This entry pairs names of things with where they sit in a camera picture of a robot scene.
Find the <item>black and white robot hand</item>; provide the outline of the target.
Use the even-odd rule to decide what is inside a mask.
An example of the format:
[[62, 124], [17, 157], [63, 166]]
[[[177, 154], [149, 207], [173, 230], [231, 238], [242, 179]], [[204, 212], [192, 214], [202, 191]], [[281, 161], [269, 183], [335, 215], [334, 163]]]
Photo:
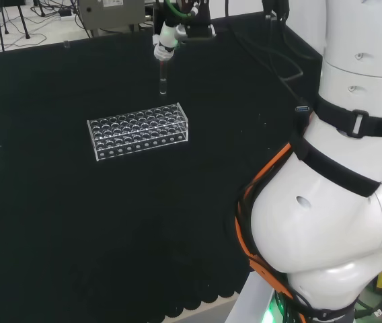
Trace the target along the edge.
[[209, 1], [156, 1], [153, 6], [153, 46], [158, 61], [170, 60], [181, 43], [216, 36]]

